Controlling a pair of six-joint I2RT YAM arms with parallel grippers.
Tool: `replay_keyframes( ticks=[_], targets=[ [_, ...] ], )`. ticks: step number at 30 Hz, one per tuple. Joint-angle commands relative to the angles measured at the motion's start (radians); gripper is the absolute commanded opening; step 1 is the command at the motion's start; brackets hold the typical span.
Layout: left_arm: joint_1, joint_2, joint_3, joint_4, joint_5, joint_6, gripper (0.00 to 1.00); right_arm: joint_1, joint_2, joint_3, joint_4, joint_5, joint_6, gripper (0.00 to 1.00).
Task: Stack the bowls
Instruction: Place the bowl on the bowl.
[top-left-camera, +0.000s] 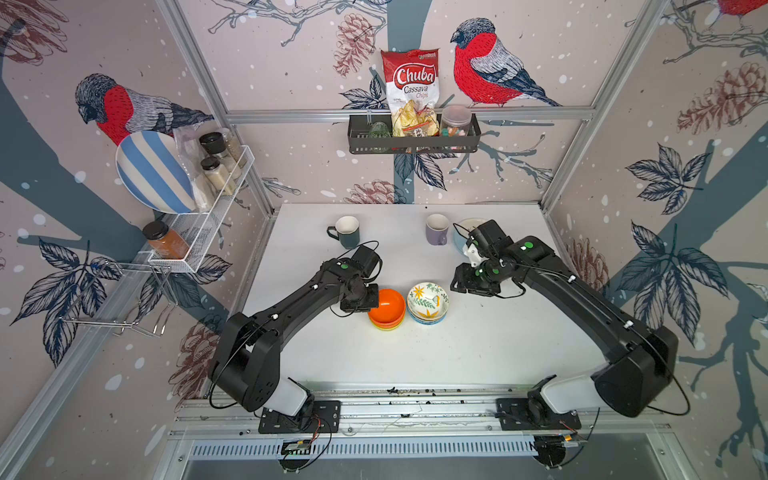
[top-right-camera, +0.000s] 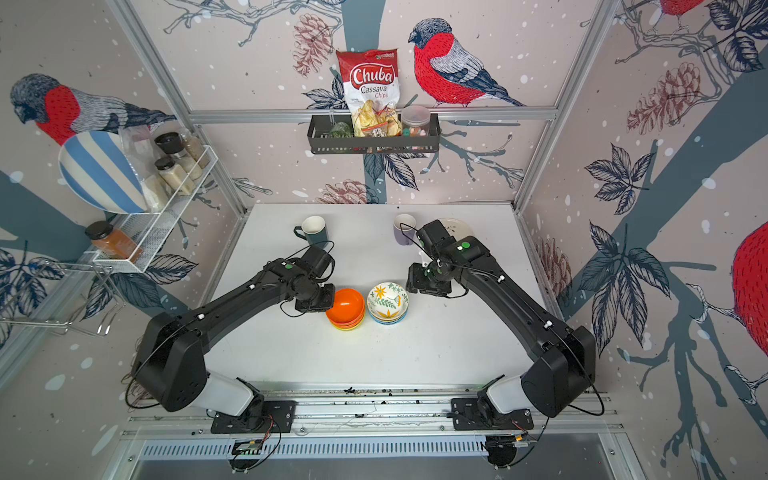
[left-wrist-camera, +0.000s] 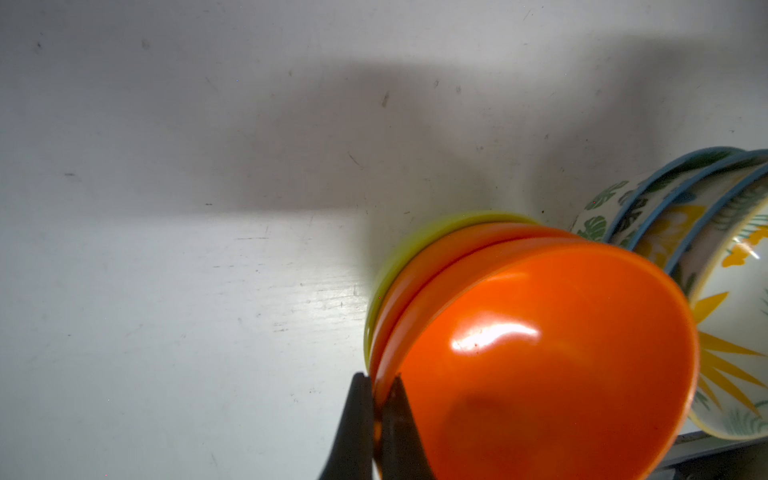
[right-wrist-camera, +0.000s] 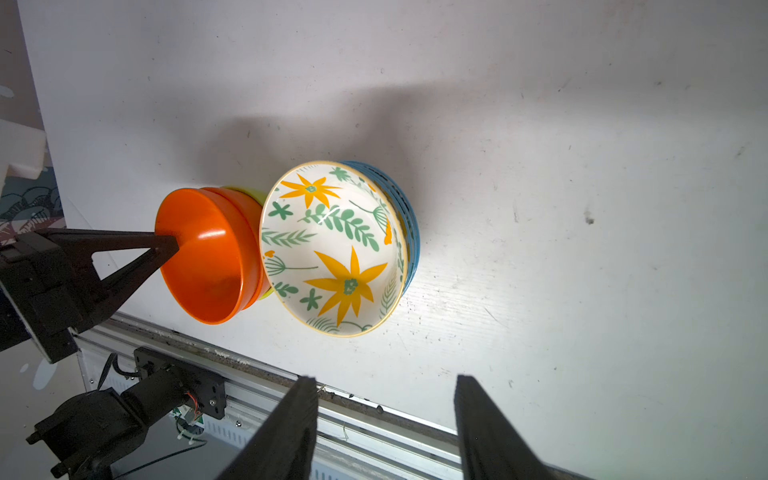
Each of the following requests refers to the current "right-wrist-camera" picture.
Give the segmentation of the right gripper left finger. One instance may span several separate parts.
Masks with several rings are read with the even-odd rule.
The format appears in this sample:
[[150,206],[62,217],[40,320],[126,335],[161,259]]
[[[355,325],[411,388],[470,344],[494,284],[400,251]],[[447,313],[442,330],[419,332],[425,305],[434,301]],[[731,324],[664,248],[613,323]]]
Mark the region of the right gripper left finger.
[[297,379],[219,480],[308,479],[317,438],[316,380]]

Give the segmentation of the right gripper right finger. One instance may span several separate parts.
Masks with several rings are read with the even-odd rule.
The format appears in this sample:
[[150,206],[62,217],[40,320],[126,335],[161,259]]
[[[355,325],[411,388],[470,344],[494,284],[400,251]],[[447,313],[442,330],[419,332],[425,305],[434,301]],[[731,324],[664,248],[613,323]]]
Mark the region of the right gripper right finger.
[[553,477],[474,377],[457,377],[454,410],[466,479]]

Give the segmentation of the blue yellow patterned bowl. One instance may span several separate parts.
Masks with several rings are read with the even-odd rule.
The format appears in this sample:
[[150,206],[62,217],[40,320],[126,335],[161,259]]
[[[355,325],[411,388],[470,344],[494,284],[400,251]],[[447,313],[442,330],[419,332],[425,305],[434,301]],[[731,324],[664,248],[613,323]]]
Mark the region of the blue yellow patterned bowl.
[[414,208],[400,186],[381,169],[358,161],[344,161],[343,164],[372,180],[393,205],[402,225],[407,245],[408,275],[405,289],[408,289],[415,277],[421,257],[420,229]]

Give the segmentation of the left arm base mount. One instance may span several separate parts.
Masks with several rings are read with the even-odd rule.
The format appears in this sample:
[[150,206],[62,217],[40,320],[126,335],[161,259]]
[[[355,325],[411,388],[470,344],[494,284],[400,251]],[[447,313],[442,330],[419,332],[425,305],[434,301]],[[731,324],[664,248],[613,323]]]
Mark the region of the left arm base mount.
[[54,478],[109,478],[115,462],[138,449],[150,427],[173,409],[187,406],[194,420],[221,420],[227,405],[222,375],[148,347],[134,351],[136,370],[116,367],[112,354],[102,371],[111,368],[135,378],[136,384],[119,393],[113,388],[76,395],[34,426],[26,442],[42,442],[58,462]]

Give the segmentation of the small orange bowl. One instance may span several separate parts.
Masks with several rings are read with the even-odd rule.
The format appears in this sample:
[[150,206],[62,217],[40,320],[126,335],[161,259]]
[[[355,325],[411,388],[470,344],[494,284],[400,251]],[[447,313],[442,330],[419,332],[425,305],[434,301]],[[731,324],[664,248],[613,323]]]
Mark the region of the small orange bowl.
[[259,277],[258,277],[257,287],[254,292],[254,295],[250,299],[249,303],[246,305],[246,307],[250,307],[256,301],[264,298],[269,294],[271,290],[271,285],[266,276],[266,272],[265,272],[263,261],[262,261],[261,249],[260,249],[259,233],[260,233],[262,211],[263,211],[264,205],[260,205],[251,196],[242,193],[240,191],[240,188],[242,187],[237,187],[237,186],[222,187],[222,188],[218,188],[217,192],[222,196],[224,196],[225,198],[227,198],[231,203],[235,205],[236,209],[244,216],[251,230],[252,236],[254,237],[254,240],[253,240],[254,257],[256,259],[256,265],[257,265],[257,271],[258,271]]

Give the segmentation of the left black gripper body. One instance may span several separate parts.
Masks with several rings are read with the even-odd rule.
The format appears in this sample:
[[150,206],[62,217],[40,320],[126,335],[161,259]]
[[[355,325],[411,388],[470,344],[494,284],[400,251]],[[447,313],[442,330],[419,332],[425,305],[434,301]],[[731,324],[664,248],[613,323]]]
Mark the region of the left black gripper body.
[[77,352],[71,331],[91,325],[98,281],[85,230],[39,230],[1,247],[1,349],[27,340],[55,364]]

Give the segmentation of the yellow flower patterned bowl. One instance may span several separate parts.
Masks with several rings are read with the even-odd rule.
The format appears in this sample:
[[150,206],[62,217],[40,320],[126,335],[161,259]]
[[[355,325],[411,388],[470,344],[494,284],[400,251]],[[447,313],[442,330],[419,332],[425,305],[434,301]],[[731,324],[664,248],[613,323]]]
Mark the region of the yellow flower patterned bowl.
[[343,162],[285,173],[267,195],[259,235],[279,301],[323,334],[356,337],[381,326],[407,290],[407,245],[394,207]]

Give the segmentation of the large orange bowl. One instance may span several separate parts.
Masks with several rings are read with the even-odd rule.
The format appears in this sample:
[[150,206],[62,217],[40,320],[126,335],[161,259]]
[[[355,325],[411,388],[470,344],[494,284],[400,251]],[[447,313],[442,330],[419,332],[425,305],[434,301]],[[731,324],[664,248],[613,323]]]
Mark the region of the large orange bowl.
[[155,232],[178,243],[161,273],[180,307],[202,323],[230,320],[252,281],[239,244],[249,230],[235,206],[208,190],[178,189],[162,201]]

